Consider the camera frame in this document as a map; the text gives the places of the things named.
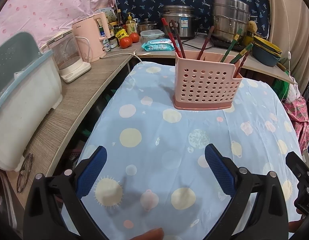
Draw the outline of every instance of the red chopstick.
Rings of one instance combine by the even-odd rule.
[[[235,77],[239,74],[239,72],[240,72],[240,70],[241,70],[241,68],[242,68],[242,66],[243,66],[243,64],[244,64],[244,62],[246,61],[246,58],[248,57],[248,55],[249,55],[249,51],[247,51],[247,52],[245,53],[245,55],[243,56],[243,59],[242,59],[242,61],[241,61],[241,63],[240,63],[240,66],[238,67],[237,71],[236,71],[235,74],[233,75],[233,78],[235,78]]]
[[[164,24],[164,26],[166,27],[166,30],[167,30],[168,35],[169,35],[169,38],[170,38],[170,40],[171,40],[171,42],[172,42],[172,44],[173,44],[173,47],[174,47],[175,50],[176,50],[176,53],[178,54],[178,56],[179,56],[180,58],[183,58],[182,55],[181,55],[181,53],[180,53],[180,51],[179,51],[179,49],[178,49],[178,47],[176,46],[176,41],[175,41],[174,38],[173,38],[173,35],[172,35],[172,33],[171,33],[170,27],[169,27],[169,25],[168,25],[166,19],[165,19],[165,18],[161,18],[161,20],[162,20],[162,23]]]
[[[200,50],[200,52],[199,52],[199,55],[198,55],[198,57],[197,57],[197,60],[200,60],[200,58],[201,58],[201,56],[202,56],[204,50],[206,49],[207,44],[208,44],[208,42],[209,42],[209,40],[210,40],[210,38],[211,38],[211,34],[213,33],[213,30],[214,30],[214,26],[211,26],[211,27],[210,27],[210,30],[209,30],[209,33],[208,33],[208,37],[205,39],[204,44],[202,45],[202,48],[201,48],[201,50]]]
[[[186,58],[185,57],[185,54],[184,54],[184,50],[183,50],[183,46],[182,46],[182,42],[181,42],[181,39],[180,39],[180,35],[179,35],[179,32],[178,32],[178,28],[176,27],[176,23],[174,20],[170,20],[170,22],[172,23],[172,26],[173,26],[173,29],[176,33],[176,39],[178,40],[178,43],[179,43],[179,47],[180,47],[180,50],[181,50],[181,54],[183,56],[183,58]]]

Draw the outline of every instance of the wooden table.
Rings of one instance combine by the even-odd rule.
[[[194,38],[191,41],[188,41],[187,44],[190,44],[192,46],[201,48],[204,40],[205,40],[206,35],[204,34],[198,34],[196,38]],[[134,43],[130,48],[136,50],[136,55],[140,58],[175,58],[175,51],[145,51],[143,48],[141,48],[142,42]],[[184,50],[191,50],[191,51],[198,51],[199,49],[194,49],[189,46],[184,46]],[[120,48],[115,48],[114,49],[117,52],[124,51],[123,49]],[[206,51],[208,52],[214,52],[214,53],[221,53],[224,54],[226,52],[226,49],[220,49],[220,48],[210,48],[207,49]],[[237,55],[236,51],[230,51],[229,55],[235,56]],[[248,69],[248,70],[253,70],[268,76],[272,76],[274,78],[281,79],[283,81],[286,81],[288,83],[293,84],[293,80],[289,77],[289,75],[285,72],[283,72],[280,68],[277,66],[274,67],[269,67],[261,62],[259,62],[257,59],[249,55],[243,65],[242,68]]]
[[[133,53],[134,49],[125,50]],[[107,56],[117,54],[109,52]],[[25,150],[34,155],[32,170],[23,192],[16,192],[18,173],[8,171],[9,181],[21,205],[26,206],[27,197],[37,173],[51,176],[74,132],[110,81],[129,62],[131,55],[100,59],[91,63],[91,69],[70,84],[62,83],[63,99],[50,111],[38,126]]]

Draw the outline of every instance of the yellow packet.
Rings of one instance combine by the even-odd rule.
[[[116,33],[116,37],[120,40],[124,37],[129,37],[125,29],[122,29]]]

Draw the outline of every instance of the green chopstick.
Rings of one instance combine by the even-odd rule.
[[[249,43],[242,51],[240,51],[238,53],[237,56],[235,56],[235,58],[233,60],[231,60],[229,63],[230,64],[236,64],[238,60],[240,60],[244,54],[246,54],[248,51],[250,51],[253,47],[253,44],[252,43]]]
[[[237,41],[238,41],[238,39],[239,39],[239,37],[240,37],[241,34],[242,34],[242,29],[239,28],[237,34],[236,34],[235,37],[233,38],[233,40],[232,40],[232,42],[231,42],[231,44],[230,44],[228,50],[225,52],[225,54],[224,54],[224,56],[222,57],[222,59],[221,59],[220,62],[224,62],[224,61],[225,61],[227,55],[230,53],[230,50],[232,50],[233,46],[237,43]]]

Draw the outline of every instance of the stainless steel pot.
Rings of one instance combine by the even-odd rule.
[[[139,23],[137,25],[139,35],[143,31],[150,31],[150,30],[156,30],[157,29],[157,23],[156,22],[150,22],[149,19],[145,19],[144,22]]]
[[[247,33],[249,22],[249,5],[240,0],[212,0],[213,25],[215,27],[213,36],[231,42],[242,28],[239,42]]]
[[[195,15],[193,14],[194,8],[191,6],[182,5],[166,5],[163,7],[163,17],[169,23],[170,20],[176,22],[180,38],[189,39],[194,37],[194,20]],[[166,36],[168,36],[167,30],[163,29]]]

